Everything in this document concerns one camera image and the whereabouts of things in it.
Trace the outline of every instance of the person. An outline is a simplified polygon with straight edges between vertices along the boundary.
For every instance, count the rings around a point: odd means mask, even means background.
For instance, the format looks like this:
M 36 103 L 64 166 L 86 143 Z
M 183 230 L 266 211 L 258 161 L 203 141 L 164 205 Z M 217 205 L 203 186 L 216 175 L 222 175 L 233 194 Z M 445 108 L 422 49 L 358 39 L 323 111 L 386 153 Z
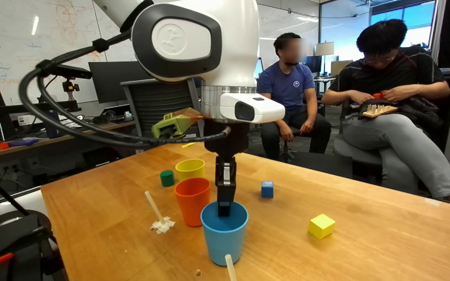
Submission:
M 362 105 L 380 94 L 384 103 L 398 107 L 397 113 L 375 119 L 344 121 L 341 138 L 348 146 L 378 152 L 383 169 L 403 163 L 428 188 L 433 199 L 450 202 L 450 164 L 441 149 L 430 139 L 436 130 L 436 111 L 428 121 L 400 111 L 414 105 L 428 105 L 448 97 L 450 88 L 430 55 L 400 49 L 408 27 L 401 21 L 383 21 L 367 27 L 356 39 L 364 58 L 348 64 L 323 94 L 322 103 Z M 405 175 L 387 175 L 400 183 Z
M 280 138 L 291 143 L 294 135 L 311 138 L 309 152 L 325 153 L 331 136 L 331 125 L 317 114 L 317 97 L 311 71 L 298 63 L 283 61 L 283 38 L 300 38 L 284 33 L 273 43 L 275 64 L 267 68 L 258 79 L 256 93 L 272 99 L 286 108 L 283 121 L 261 127 L 262 149 L 267 158 L 278 160 Z

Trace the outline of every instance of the orange cup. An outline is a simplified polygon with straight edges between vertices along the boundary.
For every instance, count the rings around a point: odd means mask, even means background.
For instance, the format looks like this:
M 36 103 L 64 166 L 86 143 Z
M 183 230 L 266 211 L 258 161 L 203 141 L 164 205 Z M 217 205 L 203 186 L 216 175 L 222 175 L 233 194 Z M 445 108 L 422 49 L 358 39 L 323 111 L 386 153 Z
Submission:
M 200 227 L 200 211 L 209 203 L 209 182 L 187 178 L 175 186 L 175 197 L 187 227 Z

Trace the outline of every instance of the desk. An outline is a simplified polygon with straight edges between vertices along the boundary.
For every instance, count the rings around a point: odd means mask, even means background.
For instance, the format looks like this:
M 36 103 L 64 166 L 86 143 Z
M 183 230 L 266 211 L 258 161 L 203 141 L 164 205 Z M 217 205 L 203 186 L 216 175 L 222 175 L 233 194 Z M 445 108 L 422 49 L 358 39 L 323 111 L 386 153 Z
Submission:
M 119 132 L 119 130 L 130 128 L 130 127 L 134 127 L 134 122 L 105 124 L 105 125 L 100 125 L 98 128 L 108 130 L 108 132 Z M 64 135 L 64 136 L 53 138 L 53 139 L 44 138 L 44 139 L 41 139 L 36 144 L 28 146 L 28 147 L 11 147 L 11 149 L 6 149 L 6 150 L 0 150 L 0 158 L 1 157 L 8 157 L 8 155 L 14 155 L 14 153 L 19 153 L 19 152 L 25 152 L 25 150 L 33 150 L 33 149 L 41 149 L 41 147 L 48 147 L 48 146 L 67 143 L 67 141 L 72 141 L 72 139 L 75 139 L 75 138 L 70 136 L 70 135 Z
M 158 174 L 184 158 L 214 175 L 201 144 L 164 146 L 42 188 L 72 281 L 228 280 L 203 230 L 183 224 L 173 189 L 159 186 Z M 450 205 L 245 153 L 236 161 L 236 200 L 250 213 L 239 280 L 450 280 Z M 259 199 L 262 180 L 273 180 L 273 200 Z M 176 222 L 172 235 L 150 232 L 144 191 Z M 323 241 L 308 236 L 320 213 L 336 221 Z

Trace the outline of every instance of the jeans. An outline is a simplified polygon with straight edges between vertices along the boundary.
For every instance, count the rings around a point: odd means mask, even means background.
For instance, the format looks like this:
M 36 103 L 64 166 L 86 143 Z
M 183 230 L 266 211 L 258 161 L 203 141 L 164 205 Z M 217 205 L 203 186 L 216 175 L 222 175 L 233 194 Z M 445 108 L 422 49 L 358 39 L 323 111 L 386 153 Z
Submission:
M 300 130 L 305 121 L 306 121 L 306 113 L 303 111 L 303 107 L 286 108 L 284 122 L 291 128 Z M 309 146 L 311 153 L 325 153 L 325 149 L 328 147 L 328 143 L 331 138 L 331 124 L 326 122 L 323 116 L 317 114 L 316 122 L 314 122 L 314 130 L 303 136 L 311 138 L 311 146 Z M 275 158 L 281 152 L 280 138 L 281 136 L 280 136 L 280 130 L 276 124 L 261 125 L 261 143 L 269 158 Z
M 380 152 L 383 171 L 391 185 L 414 182 L 414 175 L 430 189 L 431 197 L 450 197 L 450 164 L 441 149 L 408 118 L 386 114 L 373 121 L 344 122 L 341 138 L 350 146 Z

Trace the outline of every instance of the blue cup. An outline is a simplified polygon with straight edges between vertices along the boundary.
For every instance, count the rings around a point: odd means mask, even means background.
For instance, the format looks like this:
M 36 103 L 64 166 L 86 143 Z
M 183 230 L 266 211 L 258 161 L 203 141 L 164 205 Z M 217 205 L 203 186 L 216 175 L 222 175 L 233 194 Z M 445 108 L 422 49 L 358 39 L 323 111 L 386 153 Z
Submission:
M 200 213 L 203 224 L 209 260 L 226 267 L 225 255 L 236 264 L 242 253 L 245 225 L 248 222 L 247 210 L 233 203 L 228 217 L 219 217 L 217 203 L 209 203 Z

